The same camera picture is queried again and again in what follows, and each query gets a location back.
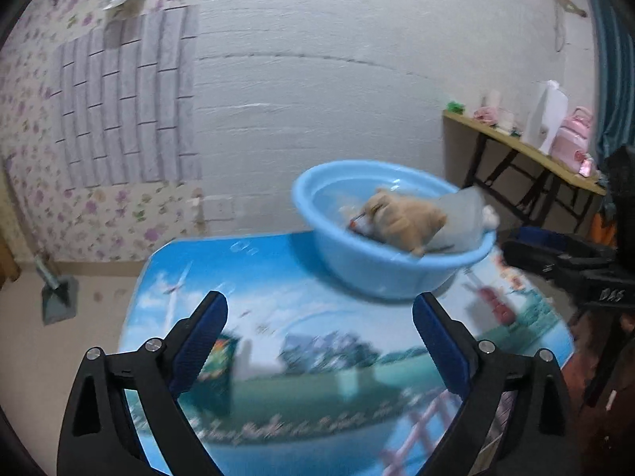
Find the pink floral item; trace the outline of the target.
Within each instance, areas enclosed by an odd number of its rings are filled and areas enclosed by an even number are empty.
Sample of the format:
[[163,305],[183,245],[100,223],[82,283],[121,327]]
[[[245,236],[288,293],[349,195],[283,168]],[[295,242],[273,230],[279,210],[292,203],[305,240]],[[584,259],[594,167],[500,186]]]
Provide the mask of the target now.
[[487,127],[495,127],[498,123],[498,111],[497,106],[481,106],[473,113],[473,118]]

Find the pink thermos bottle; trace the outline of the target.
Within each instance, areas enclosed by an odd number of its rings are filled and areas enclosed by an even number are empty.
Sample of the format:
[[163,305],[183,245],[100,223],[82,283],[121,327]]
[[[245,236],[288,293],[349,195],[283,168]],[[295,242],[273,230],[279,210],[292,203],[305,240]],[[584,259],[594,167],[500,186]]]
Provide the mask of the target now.
[[556,132],[550,156],[573,173],[578,173],[587,158],[593,114],[583,106],[577,106],[566,116]]

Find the white electric kettle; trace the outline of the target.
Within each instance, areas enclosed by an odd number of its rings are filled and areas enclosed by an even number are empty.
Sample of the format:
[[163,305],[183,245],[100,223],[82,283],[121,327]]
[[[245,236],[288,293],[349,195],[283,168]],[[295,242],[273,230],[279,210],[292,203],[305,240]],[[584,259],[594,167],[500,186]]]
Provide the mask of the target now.
[[554,80],[540,82],[529,107],[529,116],[521,136],[523,143],[549,155],[558,128],[568,110],[568,97]]

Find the white wall socket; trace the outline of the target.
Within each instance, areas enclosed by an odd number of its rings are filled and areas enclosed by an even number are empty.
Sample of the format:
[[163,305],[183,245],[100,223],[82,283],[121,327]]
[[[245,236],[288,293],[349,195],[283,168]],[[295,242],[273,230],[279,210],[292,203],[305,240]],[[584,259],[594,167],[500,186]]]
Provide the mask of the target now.
[[235,218],[233,198],[210,196],[202,200],[202,213],[205,221],[230,221]]

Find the light blue plastic basin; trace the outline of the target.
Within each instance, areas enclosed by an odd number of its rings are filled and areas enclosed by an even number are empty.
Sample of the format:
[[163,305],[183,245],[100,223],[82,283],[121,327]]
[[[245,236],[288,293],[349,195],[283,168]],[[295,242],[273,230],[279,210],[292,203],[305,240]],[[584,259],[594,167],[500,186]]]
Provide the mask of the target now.
[[378,187],[441,200],[453,200],[461,192],[427,172],[375,160],[331,161],[302,173],[293,185],[293,202],[312,228],[324,264],[346,286],[382,300],[413,299],[443,286],[493,249],[496,233],[483,231],[471,250],[416,258],[348,230],[344,211],[365,202]]

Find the dark green snack packet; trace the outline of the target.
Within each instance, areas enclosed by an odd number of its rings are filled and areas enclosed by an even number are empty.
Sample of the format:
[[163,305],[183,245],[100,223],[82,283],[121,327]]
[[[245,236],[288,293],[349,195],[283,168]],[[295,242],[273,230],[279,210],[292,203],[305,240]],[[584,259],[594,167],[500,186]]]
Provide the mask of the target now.
[[216,417],[226,417],[230,413],[233,362],[238,344],[239,338],[221,334],[192,387],[195,405]]

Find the green small box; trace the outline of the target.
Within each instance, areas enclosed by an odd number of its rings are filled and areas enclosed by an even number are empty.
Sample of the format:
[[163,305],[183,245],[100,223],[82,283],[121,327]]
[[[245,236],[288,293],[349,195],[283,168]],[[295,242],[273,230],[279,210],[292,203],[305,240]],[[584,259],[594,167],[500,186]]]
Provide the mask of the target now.
[[451,113],[454,113],[454,114],[463,115],[464,112],[465,112],[465,106],[464,106],[464,104],[461,104],[460,102],[450,101],[446,105],[446,110],[448,112],[451,112]]

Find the yellow top side table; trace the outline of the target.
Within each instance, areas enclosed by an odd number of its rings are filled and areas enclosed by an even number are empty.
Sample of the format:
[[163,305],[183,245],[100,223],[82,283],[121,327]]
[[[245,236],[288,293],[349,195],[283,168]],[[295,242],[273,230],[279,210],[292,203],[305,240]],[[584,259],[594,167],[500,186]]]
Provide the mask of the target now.
[[447,109],[443,124],[476,135],[462,186],[481,189],[522,224],[544,226],[557,206],[577,233],[594,202],[606,194],[595,177],[573,174],[514,135]]

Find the tan plush dog toy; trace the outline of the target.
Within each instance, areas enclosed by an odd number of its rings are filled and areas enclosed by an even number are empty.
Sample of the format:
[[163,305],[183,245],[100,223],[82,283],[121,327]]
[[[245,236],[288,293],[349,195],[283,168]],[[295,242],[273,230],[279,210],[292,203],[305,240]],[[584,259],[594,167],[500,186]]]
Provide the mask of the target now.
[[421,258],[448,215],[431,201],[378,188],[352,217],[348,229]]

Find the teal curtain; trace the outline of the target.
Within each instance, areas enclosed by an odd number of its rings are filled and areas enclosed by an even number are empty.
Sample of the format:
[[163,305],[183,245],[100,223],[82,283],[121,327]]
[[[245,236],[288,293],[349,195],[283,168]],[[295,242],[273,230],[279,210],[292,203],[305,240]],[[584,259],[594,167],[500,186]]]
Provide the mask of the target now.
[[590,0],[598,59],[595,150],[603,165],[634,145],[634,37],[610,0]]

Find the white tall cup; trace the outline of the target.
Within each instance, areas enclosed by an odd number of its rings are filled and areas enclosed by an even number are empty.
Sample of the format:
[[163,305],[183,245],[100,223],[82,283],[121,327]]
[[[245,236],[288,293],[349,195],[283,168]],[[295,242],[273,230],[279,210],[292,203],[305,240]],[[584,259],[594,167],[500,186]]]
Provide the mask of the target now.
[[485,107],[491,107],[492,109],[499,109],[502,104],[502,93],[497,89],[490,89],[484,95],[482,105]]

